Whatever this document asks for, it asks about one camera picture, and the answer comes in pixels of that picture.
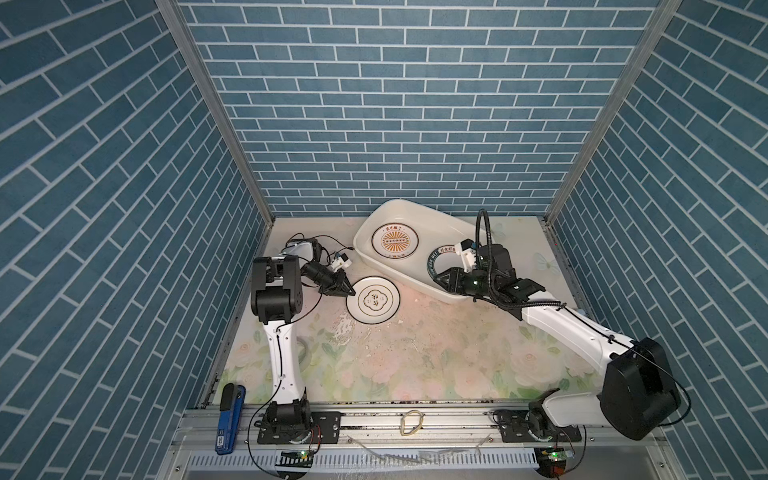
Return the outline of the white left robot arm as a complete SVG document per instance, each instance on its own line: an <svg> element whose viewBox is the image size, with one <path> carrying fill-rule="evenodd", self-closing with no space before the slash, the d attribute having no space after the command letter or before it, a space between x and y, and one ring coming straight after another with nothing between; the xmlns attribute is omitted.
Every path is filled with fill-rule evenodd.
<svg viewBox="0 0 768 480"><path fill-rule="evenodd" d="M322 297L355 294L345 272L351 265L347 254L329 254L326 260L322 255L323 248L316 239L294 240L280 255L257 257L252 263L251 311L266 334L274 383L259 427L261 444L297 443L316 430L295 332L295 324L304 318L303 281L312 282Z"/></svg>

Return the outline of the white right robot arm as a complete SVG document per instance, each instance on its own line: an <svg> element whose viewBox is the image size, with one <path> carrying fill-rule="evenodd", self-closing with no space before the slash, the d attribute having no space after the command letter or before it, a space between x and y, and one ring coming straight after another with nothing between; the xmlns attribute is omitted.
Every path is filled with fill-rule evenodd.
<svg viewBox="0 0 768 480"><path fill-rule="evenodd" d="M634 340L569 309L544 286L517 275L500 244L480 246L466 239L451 246L461 263L427 272L443 290L488 302L518 320L555 337L591 365L599 377L596 391L549 390L530 402L531 436L547 441L557 429L610 426L631 440L657 427L690 399L671 373L663 347L650 338Z"/></svg>

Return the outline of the white clover plate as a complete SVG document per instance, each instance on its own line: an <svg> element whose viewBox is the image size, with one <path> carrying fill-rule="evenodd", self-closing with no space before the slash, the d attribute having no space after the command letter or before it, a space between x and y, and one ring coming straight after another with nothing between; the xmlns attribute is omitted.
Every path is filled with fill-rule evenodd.
<svg viewBox="0 0 768 480"><path fill-rule="evenodd" d="M401 294L389 279L368 276L355 282L354 294L346 298L349 315L359 323L378 325L389 321L399 310Z"/></svg>

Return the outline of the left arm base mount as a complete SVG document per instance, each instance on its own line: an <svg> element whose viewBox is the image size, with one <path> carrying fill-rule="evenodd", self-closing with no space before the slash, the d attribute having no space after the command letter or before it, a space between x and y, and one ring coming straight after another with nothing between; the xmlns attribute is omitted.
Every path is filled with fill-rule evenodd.
<svg viewBox="0 0 768 480"><path fill-rule="evenodd" d="M321 445L337 444L342 414L339 411L306 413L277 413L268 411L258 430L260 445L288 445L301 443L308 434L314 434L314 442Z"/></svg>

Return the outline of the green rim plate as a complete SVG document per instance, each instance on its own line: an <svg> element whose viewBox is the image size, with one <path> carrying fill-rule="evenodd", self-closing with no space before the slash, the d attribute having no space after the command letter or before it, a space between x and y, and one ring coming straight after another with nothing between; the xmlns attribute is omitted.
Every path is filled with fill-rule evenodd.
<svg viewBox="0 0 768 480"><path fill-rule="evenodd" d="M427 258L427 273L435 281L437 277L451 268L463 269L463 262L456 253L454 245L443 245L433 250Z"/></svg>

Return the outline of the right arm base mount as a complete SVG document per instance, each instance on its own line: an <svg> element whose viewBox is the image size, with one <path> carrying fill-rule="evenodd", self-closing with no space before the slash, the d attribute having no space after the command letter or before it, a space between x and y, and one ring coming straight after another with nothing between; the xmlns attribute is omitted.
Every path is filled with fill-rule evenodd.
<svg viewBox="0 0 768 480"><path fill-rule="evenodd" d="M490 418L499 430L504 443L576 444L582 440L580 428L557 427L540 411L499 409L493 410Z"/></svg>

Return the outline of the orange sunburst plate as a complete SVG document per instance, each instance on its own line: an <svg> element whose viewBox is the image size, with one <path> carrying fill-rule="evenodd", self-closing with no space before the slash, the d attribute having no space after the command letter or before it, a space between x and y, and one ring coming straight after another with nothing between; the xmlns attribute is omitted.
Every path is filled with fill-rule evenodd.
<svg viewBox="0 0 768 480"><path fill-rule="evenodd" d="M419 236L406 224L387 223L374 232L371 243L379 256L387 259L403 259L417 250Z"/></svg>

